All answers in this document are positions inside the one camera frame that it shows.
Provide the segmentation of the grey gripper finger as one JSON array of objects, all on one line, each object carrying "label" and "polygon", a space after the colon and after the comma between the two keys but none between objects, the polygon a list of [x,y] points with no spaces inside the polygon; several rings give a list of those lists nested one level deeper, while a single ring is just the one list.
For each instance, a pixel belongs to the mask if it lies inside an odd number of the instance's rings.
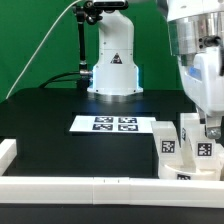
[{"label": "grey gripper finger", "polygon": [[205,117],[206,136],[209,139],[219,139],[221,137],[221,122],[222,118],[218,116]]}]

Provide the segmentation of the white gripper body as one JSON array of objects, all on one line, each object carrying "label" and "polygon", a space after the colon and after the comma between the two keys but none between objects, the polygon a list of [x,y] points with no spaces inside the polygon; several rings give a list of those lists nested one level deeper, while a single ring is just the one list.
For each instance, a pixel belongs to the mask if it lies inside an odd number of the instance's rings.
[{"label": "white gripper body", "polygon": [[185,94],[208,116],[224,116],[224,76],[219,47],[208,47],[196,54],[193,64],[182,66],[178,60]]}]

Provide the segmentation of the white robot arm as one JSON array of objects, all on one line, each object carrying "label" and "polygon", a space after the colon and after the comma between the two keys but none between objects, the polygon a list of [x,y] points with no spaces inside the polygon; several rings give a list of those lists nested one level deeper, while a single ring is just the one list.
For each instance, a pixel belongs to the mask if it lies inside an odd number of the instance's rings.
[{"label": "white robot arm", "polygon": [[[120,11],[130,2],[93,0],[99,11],[99,59],[88,90],[103,96],[140,93],[133,61],[134,26]],[[210,139],[221,137],[224,118],[224,0],[153,0],[167,21],[185,94],[205,121]]]}]

